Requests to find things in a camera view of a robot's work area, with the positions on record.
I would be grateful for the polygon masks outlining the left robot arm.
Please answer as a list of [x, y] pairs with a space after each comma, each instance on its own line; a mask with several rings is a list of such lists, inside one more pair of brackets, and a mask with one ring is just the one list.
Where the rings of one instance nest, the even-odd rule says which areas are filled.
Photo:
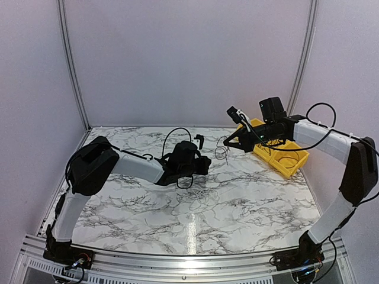
[[96, 195], [112, 174], [139, 178], [158, 186], [178, 183], [180, 178], [208, 174], [211, 159], [200, 153], [201, 146], [181, 141], [173, 152], [160, 158], [141, 156], [112, 145], [98, 136], [70, 157], [65, 169], [68, 189], [60, 197], [54, 221], [46, 230], [45, 256], [62, 263], [75, 258], [72, 235], [76, 222], [90, 197]]

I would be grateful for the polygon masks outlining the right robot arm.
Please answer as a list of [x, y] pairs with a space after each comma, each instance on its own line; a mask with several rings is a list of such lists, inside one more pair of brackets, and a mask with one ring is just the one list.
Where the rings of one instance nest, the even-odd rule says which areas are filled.
[[274, 254], [278, 269], [307, 266], [318, 260], [322, 244], [341, 229], [358, 207], [370, 201], [368, 194], [378, 182], [378, 151], [369, 137], [359, 138], [312, 121], [308, 115], [287, 115], [279, 97], [259, 103], [264, 123], [254, 127], [246, 114], [233, 106], [226, 112], [241, 127], [223, 141], [227, 147], [252, 152], [257, 144], [285, 152], [286, 141], [301, 144], [300, 151], [318, 149], [345, 165], [335, 200], [298, 241], [294, 250]]

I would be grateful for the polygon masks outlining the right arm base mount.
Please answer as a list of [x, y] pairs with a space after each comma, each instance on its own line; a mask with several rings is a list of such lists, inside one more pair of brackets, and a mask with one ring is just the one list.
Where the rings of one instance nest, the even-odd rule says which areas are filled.
[[298, 241], [298, 247], [275, 252], [269, 264], [276, 270], [291, 270], [291, 277], [295, 283], [313, 283], [323, 266], [325, 257], [322, 245], [315, 243], [307, 233]]

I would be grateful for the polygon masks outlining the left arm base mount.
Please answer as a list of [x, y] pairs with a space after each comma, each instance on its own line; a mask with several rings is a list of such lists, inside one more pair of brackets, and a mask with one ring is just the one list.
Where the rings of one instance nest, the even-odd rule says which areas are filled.
[[85, 270], [92, 267], [94, 252], [92, 250], [72, 247], [72, 242], [58, 242], [52, 233], [52, 226], [48, 225], [46, 230], [46, 247], [44, 249], [43, 258], [55, 263], [64, 264], [61, 272], [62, 276], [72, 269], [79, 269], [81, 276], [79, 279], [71, 278], [71, 280], [58, 279], [53, 276], [56, 283], [82, 283], [85, 278]]

